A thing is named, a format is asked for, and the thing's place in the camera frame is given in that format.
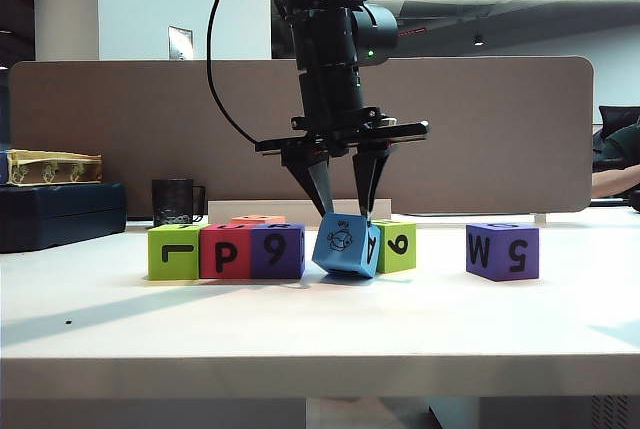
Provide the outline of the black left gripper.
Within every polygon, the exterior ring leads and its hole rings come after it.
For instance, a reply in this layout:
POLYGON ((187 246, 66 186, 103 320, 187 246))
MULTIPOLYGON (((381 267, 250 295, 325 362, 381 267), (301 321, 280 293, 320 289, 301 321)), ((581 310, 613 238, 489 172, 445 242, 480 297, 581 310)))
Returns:
POLYGON ((378 107, 366 107, 355 67, 310 69, 299 76, 304 114, 291 125, 304 134, 260 141, 255 150, 279 154, 283 165, 313 202, 321 217, 334 211, 329 157, 341 157, 351 148, 360 213, 373 211, 384 166, 397 143, 426 138, 426 121, 397 124, 378 107))

